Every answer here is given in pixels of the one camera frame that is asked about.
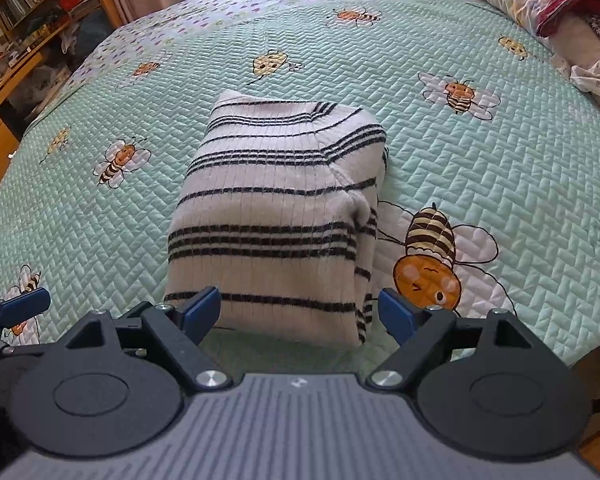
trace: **folded sweater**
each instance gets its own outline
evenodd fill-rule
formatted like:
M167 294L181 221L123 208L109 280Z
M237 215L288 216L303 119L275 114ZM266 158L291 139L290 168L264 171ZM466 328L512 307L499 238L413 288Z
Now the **folded sweater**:
M165 301L215 285L219 327L360 345L385 137L362 108L224 92L171 221Z

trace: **black stripe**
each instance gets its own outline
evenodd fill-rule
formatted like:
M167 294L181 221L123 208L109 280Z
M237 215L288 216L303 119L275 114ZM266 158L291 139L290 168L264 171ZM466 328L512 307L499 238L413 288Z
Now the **black stripe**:
M199 149L204 146L205 144L209 143L209 142L213 142L214 140L221 140L221 139L251 139L251 138L259 138L259 137L268 137L271 139L282 139L282 138L291 138L291 137L301 137L304 135L313 135L316 134L318 132L324 132L326 130L330 130L331 128L334 128L336 126L339 126L340 124L342 124L344 121L347 121L348 119L352 118L354 115L356 115L357 113L360 113L362 111L362 108L358 108L357 110L354 110L352 113L350 113L348 116L346 116L345 118L336 121L333 124L330 124L329 126L325 126L324 128L319 128L317 130L312 130L310 132L302 132L301 134L291 134L291 135L279 135L279 136L272 136L272 135L226 135L226 136L219 136L219 137L214 137L213 139L208 139L208 140L204 140L203 142L200 143L199 145Z
M347 146L352 144L353 142L357 142L358 140L365 139L366 137L371 137L375 135L386 136L384 130L378 126L377 124L366 124L365 126L360 126L359 128L352 131L350 134L347 134L345 137L338 139L333 144L329 146L325 146L324 148L314 148L309 150L220 150L218 152L209 152L200 155L199 157L194 158L191 161L189 169L193 168L197 162L209 162L212 160L217 160L223 155L236 155L236 156L266 156L270 158L288 158L289 155L294 156L295 158L305 159L311 157L320 157L324 158L325 155L335 155L338 153L338 150L343 149L346 143Z
M362 267L356 267L356 270L354 270L353 273L357 274L359 276L362 276L366 280L370 280L371 279L371 272L369 272L366 269L363 269Z
M343 234L331 234L323 237L309 236L304 238L297 237L286 237L286 238L258 238L253 236L197 236L190 238L181 238L169 245L169 252L186 246L194 245L250 245L250 246L265 246L265 247L277 247L287 246L294 247L300 245L312 245L312 246L323 246L325 244L337 244L346 243L347 247L356 249L356 239L350 235Z
M164 297L164 301L190 300L198 292L198 290L172 292ZM356 309L355 303L316 301L309 300L308 298L287 298L284 296L258 296L255 294L231 294L230 292L223 292L220 296L223 301L235 301L236 303L262 303L302 306L305 308L321 310L323 312L353 312Z
M251 187L221 187L217 189L205 189L202 191L197 191L195 193L189 193L180 199L178 202L179 207L185 202L189 200L193 200L194 198L200 196L213 196L218 194L228 194L228 193L271 193L271 194L285 194L285 195L294 195L294 196L320 196L324 194L329 194L336 191L352 191L352 190L363 190L369 187L372 187L376 184L376 178L368 178L363 180L362 182L356 182L355 184L347 184L346 186L329 186L329 187L321 187L318 189L290 189L285 187L260 187L260 186L251 186Z
M264 250L232 247L202 247L186 249L169 254L169 261L191 256L248 256L250 258L322 258L324 256L342 256L354 262L356 252L346 247L328 247L325 249Z
M223 156L221 158L216 158L214 161L208 162L208 159L205 159L205 163L203 164L192 164L185 178L190 177L192 174L197 173L198 171L206 170L207 168L217 168L219 166L239 166L241 164L250 164L253 166L328 166L329 164L333 164L334 162L340 160L344 156L349 155L349 153L356 152L365 146L370 146L372 144L379 144L380 142L384 142L384 137L376 137L372 139L364 140L355 146L351 146L347 148L341 153L334 155L330 158L315 158L313 160L302 160L302 156L295 155L287 155L283 157L277 156L247 156L247 157L234 157L234 156Z
M376 236L376 230L372 229L371 227L361 227L358 229L358 232L363 234L363 235L369 235L369 236Z
M319 112L302 112L286 117L248 117L240 115L223 115L209 121L206 126L206 132L211 133L216 128L228 126L230 124L241 124L243 126L291 126L292 124L311 123L318 119L328 117L337 106L335 103L326 103L321 106Z
M346 222L331 222L324 225L240 225L240 224L212 224L183 227L169 235L168 242L182 235L195 233L252 233L264 235L289 235L305 233L323 233L326 231L345 230L353 234L355 231L351 224Z
M247 103L222 103L221 105L216 105L212 108L211 113L219 110L220 108L225 108L227 106L259 106L259 105L281 105L281 104L307 104L312 103L313 101L252 101Z

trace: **large cartoon bee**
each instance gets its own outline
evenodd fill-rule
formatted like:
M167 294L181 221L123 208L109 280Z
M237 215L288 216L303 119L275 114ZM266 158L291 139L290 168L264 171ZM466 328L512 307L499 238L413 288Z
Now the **large cartoon bee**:
M115 140L110 145L104 155L106 160L99 162L93 168L93 174L99 177L98 185L107 184L115 189L122 184L125 179L125 173L142 168L151 157L149 150L138 150L136 148L136 138L132 137L130 143L124 140Z
M3 300L11 300L22 294L27 294L38 288L40 284L40 272L34 273L31 267L23 265L20 268L20 283L13 285L2 297ZM37 344L40 342L40 329L36 317L27 319L16 326L4 330L3 337L11 345L14 344Z
M284 65L288 65L289 72L297 72L302 68L302 63L292 63L288 59L289 56L279 50L269 50L266 54L258 56L253 60L253 73L260 77L247 83L247 85L260 81L266 75L273 74Z
M439 305L461 317L483 317L492 308L515 314L502 284L477 267L497 256L496 240L485 229L452 227L435 203L416 214L378 204L376 293L390 286L420 308Z
M46 160L46 158L49 155L51 155L55 150L62 151L65 149L65 147L68 143L68 137L69 137L69 133L71 132L72 126L73 126L72 124L69 126L66 126L58 132L58 134L51 141L51 144L49 144L49 147L46 149L46 155L40 161L40 164L42 164Z
M345 22L354 22L356 27L358 26L358 22L369 23L373 25L374 22L380 21L380 16L382 16L382 12L378 10L375 14L371 14L370 12L366 12L366 7L359 12L357 10L336 10L333 9L333 12L336 13L336 19L343 20Z
M447 104L456 114L469 112L483 121L493 119L493 114L487 108L493 108L500 104L500 98L497 95L486 90L478 91L472 88L468 85L471 80L461 83L453 76L447 77L453 78L453 81L445 81L433 74L420 72L418 78L427 88L422 93L423 97L437 104Z

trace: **black circular disc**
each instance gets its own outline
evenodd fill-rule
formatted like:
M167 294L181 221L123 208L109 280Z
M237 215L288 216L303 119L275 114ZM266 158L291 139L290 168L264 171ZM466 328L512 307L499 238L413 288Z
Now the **black circular disc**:
M586 427L589 399L568 368L535 357L494 347L442 365L418 387L420 412L443 440L481 458L531 461L569 450Z
M33 446L106 456L144 444L175 418L182 396L167 371L124 354L81 352L46 358L14 388L11 420Z

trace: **purple dot pattern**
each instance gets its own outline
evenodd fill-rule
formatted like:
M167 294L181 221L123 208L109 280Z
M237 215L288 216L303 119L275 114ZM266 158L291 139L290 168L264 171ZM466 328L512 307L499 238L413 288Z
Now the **purple dot pattern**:
M110 70L122 70L128 62L152 60L161 51L191 34L250 20L281 8L313 6L332 2L345 9L371 6L373 0L187 0L143 16L124 25L104 40L72 75L57 98L94 81Z

